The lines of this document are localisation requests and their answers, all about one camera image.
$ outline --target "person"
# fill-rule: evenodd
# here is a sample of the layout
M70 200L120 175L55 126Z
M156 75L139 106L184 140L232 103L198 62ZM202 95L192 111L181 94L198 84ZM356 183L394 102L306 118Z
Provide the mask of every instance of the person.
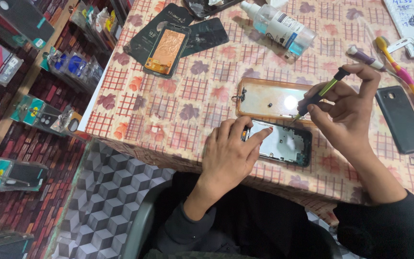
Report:
M356 169L371 199L371 206L338 203L333 210L339 220L338 240L365 258L414 258L414 195L380 162L368 142L380 75L364 64L343 69L362 80L359 93L337 82L324 96L334 104L307 106L314 124ZM305 98L326 83L311 88ZM174 175L178 188L189 185L189 179L194 181L185 192L187 198L177 201L160 227L154 240L157 253L213 252L209 256L189 253L193 258L329 257L318 253L324 247L302 206L240 185L259 157L261 142L272 132L272 128L263 129L243 142L240 134L245 126L253 127L249 117L223 121L206 142L200 176Z

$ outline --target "toothbrush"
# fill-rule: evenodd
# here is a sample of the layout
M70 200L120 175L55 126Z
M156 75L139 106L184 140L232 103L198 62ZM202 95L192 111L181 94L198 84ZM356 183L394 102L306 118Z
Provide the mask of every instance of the toothbrush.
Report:
M365 53L363 53L362 51L358 50L356 48L356 46L352 46L348 49L348 51L346 51L348 53L349 56L352 56L354 58L357 58L358 60L361 60L363 62L365 62L365 64L378 69L381 72L388 72L390 75L400 78L399 76L397 76L396 73L392 72L391 70L387 69L381 62L377 61L374 58L369 57L368 55L366 55Z
M410 74L404 69L401 68L397 62L394 60L394 58L391 56L391 54L387 50L387 46L389 44L388 40L384 38L383 36L376 38L376 44L378 45L378 48L380 48L384 55L386 56L387 60L391 63L391 65L396 70L397 75L407 83L407 85L410 87L413 95L414 95L414 80L411 78Z

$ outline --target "blue liquid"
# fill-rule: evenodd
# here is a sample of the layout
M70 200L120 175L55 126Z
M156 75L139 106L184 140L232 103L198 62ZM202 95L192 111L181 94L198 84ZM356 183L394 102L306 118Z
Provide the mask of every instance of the blue liquid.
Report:
M267 24L264 23L253 23L253 26L255 29L257 29L259 32L266 34L266 28L268 27ZM291 52L295 53L298 56L301 56L303 54L303 50L305 49L304 46L301 44L296 43L295 41L290 44L290 47L288 48Z
M290 44L290 47L288 47L288 50L290 50L298 56L301 56L303 54L304 49L304 46L296 43L295 41L293 41L292 44Z
M257 29L259 32L266 34L266 28L268 27L268 25L263 24L263 23L253 23L253 26L255 27L255 29Z

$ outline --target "black sleeve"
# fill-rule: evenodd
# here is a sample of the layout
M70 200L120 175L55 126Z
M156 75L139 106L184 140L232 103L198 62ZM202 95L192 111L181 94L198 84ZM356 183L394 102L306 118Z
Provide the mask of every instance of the black sleeve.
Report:
M340 203L338 241L366 258L414 258L414 195L379 206Z
M180 203L159 229L156 248L165 254L193 251L212 227L215 213L216 208L212 207L199 221L194 221L185 214L183 203Z

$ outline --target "yellow toothbrush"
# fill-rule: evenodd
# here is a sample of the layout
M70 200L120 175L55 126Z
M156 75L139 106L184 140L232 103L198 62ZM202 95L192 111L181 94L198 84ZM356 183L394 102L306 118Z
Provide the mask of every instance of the yellow toothbrush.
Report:
M386 56L387 60L391 63L391 65L396 70L397 75L404 80L407 85L410 87L413 95L414 95L414 80L411 78L410 74L404 69L401 68L397 62L392 58L391 54L387 50L387 46L389 44L388 40L383 36L376 38L376 44L378 47L383 51L384 55Z

